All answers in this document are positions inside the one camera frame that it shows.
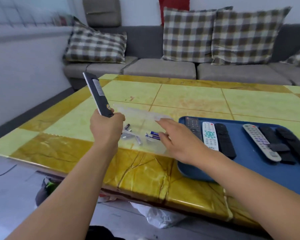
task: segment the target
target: person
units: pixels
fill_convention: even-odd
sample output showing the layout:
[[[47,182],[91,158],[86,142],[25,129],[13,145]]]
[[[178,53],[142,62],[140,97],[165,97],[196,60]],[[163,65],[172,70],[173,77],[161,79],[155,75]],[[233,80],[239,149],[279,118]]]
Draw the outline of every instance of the person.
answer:
[[[85,239],[124,121],[120,113],[111,118],[97,110],[93,113],[90,129],[95,141],[91,149],[8,240]],[[209,149],[185,125],[171,119],[160,119],[158,124],[165,130],[159,133],[160,139],[172,157],[206,172],[274,239],[300,240],[300,195]]]

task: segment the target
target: window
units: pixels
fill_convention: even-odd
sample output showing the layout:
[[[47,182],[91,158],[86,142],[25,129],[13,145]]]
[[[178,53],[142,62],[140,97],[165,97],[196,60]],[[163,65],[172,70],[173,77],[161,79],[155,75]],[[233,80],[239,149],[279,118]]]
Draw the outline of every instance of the window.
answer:
[[[0,28],[68,26],[71,0],[0,0]]]

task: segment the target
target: black pants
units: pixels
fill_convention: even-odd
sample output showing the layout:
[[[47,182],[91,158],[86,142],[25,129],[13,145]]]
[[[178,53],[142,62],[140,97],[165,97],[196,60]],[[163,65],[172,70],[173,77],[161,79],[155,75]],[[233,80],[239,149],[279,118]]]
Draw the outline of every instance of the black pants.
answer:
[[[89,226],[86,240],[124,240],[123,238],[114,237],[109,229],[104,226]]]

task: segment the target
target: forearm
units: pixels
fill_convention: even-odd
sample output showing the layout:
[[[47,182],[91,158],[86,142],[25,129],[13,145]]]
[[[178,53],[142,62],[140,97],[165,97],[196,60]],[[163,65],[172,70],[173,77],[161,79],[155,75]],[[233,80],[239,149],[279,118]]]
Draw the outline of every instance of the forearm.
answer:
[[[196,165],[236,198],[275,239],[300,239],[300,195],[219,152]]]
[[[92,146],[57,189],[7,239],[84,239],[112,153]]]

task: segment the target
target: red cloth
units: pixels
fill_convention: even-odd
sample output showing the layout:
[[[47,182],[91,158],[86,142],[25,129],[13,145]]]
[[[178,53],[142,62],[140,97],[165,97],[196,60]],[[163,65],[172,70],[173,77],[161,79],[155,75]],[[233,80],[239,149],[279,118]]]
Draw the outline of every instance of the red cloth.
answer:
[[[161,11],[161,25],[164,25],[164,7],[189,11],[190,0],[159,0]]]

